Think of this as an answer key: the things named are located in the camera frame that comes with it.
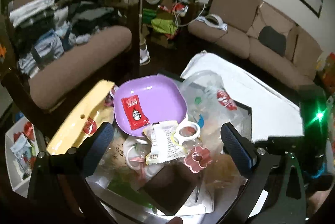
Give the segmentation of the dark brown wallet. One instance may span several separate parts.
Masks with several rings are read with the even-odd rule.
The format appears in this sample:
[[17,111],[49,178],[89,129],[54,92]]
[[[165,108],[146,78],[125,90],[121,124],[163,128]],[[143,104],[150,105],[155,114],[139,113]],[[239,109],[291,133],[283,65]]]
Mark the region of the dark brown wallet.
[[182,163],[166,165],[139,192],[165,215],[175,215],[199,185],[195,174]]

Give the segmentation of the purple square plate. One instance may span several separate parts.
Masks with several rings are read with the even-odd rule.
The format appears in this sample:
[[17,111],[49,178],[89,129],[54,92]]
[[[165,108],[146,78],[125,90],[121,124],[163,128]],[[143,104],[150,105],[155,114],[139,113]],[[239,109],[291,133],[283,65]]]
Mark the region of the purple square plate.
[[135,137],[143,136],[143,129],[131,130],[121,100],[139,97],[143,113],[151,124],[166,120],[181,122],[187,114],[187,104],[175,82],[164,75],[150,75],[123,83],[113,101],[115,120],[119,128]]

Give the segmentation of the clear plastic bucket cup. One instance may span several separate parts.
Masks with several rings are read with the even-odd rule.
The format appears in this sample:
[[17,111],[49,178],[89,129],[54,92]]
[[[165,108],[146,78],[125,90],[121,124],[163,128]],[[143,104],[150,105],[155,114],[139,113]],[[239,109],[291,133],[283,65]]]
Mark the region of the clear plastic bucket cup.
[[187,103],[189,119],[200,126],[202,134],[211,134],[226,122],[237,128],[243,123],[242,112],[215,72],[193,73],[180,84],[179,90]]

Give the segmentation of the white headset on sofa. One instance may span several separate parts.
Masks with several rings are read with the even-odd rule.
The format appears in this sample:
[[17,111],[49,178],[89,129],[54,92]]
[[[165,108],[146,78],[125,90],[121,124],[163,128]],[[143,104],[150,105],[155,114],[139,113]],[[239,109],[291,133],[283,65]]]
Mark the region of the white headset on sofa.
[[207,26],[218,30],[222,31],[228,30],[228,25],[224,23],[221,17],[216,14],[208,14],[206,16],[200,16],[197,18],[197,21],[202,22]]

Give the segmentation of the pile of folded clothes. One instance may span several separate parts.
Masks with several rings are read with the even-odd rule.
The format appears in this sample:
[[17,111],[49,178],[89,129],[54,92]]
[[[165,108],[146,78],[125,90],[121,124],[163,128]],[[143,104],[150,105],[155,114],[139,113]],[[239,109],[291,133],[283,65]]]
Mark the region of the pile of folded clothes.
[[34,77],[74,46],[117,24],[103,0],[33,0],[13,9],[14,51],[22,74]]

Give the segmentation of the brown three-seat sofa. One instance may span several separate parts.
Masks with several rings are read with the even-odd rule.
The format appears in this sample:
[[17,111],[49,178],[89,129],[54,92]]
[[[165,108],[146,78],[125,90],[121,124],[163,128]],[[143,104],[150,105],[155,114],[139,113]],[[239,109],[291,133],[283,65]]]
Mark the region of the brown three-seat sofa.
[[[196,20],[188,31],[249,60],[291,89],[314,83],[317,60],[322,54],[318,42],[275,7],[262,0],[210,0],[208,14],[220,16],[228,30],[218,30]],[[259,33],[265,26],[285,35],[283,57],[259,42]]]

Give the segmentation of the yellow snack bag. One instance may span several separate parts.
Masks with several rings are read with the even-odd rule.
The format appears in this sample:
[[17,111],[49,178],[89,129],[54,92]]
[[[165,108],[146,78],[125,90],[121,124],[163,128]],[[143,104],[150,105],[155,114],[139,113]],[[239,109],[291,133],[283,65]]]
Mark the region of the yellow snack bag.
[[105,98],[115,86],[111,81],[99,81],[76,105],[52,137],[47,152],[64,154],[71,147],[80,147],[104,123],[113,123],[114,108],[105,105]]

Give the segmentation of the black cushion on sofa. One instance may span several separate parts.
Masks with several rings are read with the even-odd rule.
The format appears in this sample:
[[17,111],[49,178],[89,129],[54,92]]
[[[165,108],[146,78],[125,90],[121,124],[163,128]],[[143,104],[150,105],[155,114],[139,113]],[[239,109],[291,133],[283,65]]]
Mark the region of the black cushion on sofa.
[[286,51],[286,37],[283,34],[277,32],[271,26],[265,26],[261,30],[258,36],[258,40],[264,46],[270,48],[276,54],[281,57],[285,55]]

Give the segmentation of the pink flower cookie cutter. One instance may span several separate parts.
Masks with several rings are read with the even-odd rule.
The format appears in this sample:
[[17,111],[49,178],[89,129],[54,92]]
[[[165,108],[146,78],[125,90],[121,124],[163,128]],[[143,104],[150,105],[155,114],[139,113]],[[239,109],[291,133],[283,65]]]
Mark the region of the pink flower cookie cutter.
[[188,153],[183,162],[192,173],[200,173],[211,164],[211,152],[206,147],[196,146]]

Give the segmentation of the white flower-shaped tray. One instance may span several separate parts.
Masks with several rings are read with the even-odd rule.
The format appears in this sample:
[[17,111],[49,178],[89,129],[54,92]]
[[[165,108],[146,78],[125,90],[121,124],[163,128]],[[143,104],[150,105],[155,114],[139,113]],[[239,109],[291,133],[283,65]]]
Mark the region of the white flower-shaped tray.
[[200,137],[197,123],[184,119],[158,122],[144,129],[143,137],[128,137],[123,144],[127,166],[140,180],[151,180],[164,164],[186,156],[185,143]]

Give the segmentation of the red ketchup sachet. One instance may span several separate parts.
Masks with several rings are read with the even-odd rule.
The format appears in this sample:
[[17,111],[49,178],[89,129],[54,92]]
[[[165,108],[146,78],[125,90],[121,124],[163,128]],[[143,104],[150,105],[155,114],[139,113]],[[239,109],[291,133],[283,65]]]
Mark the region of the red ketchup sachet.
[[140,100],[137,95],[122,98],[121,102],[131,130],[137,130],[143,126],[149,125],[149,119],[143,113]]

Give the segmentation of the white yellow printed sachet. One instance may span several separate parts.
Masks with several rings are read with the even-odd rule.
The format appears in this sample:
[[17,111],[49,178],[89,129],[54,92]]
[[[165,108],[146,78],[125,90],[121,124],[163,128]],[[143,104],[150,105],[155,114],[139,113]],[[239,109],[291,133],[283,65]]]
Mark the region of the white yellow printed sachet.
[[151,151],[145,157],[147,165],[170,162],[186,156],[183,146],[177,145],[172,137],[178,126],[175,120],[148,125],[143,133],[151,141]]

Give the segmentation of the white table mat cloth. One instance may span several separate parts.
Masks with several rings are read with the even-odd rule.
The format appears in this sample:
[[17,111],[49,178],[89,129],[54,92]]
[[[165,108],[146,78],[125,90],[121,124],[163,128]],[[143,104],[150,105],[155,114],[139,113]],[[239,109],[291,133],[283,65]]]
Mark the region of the white table mat cloth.
[[196,54],[180,75],[186,79],[198,71],[220,75],[231,98],[251,108],[253,141],[272,136],[303,136],[300,108],[242,68],[207,52]]

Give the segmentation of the white storage box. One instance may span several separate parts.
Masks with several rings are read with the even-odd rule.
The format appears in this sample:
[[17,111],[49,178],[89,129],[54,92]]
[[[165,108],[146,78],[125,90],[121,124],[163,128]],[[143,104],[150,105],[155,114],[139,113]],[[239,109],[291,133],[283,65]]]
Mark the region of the white storage box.
[[11,188],[23,197],[27,197],[38,153],[35,126],[23,116],[5,134],[5,157]]

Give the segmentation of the green bag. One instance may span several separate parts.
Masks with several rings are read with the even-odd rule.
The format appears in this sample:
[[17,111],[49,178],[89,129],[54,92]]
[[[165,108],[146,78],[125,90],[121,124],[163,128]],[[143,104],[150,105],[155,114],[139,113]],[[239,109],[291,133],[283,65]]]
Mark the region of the green bag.
[[174,35],[178,30],[175,22],[171,19],[155,18],[151,20],[151,25],[154,31],[162,34]]

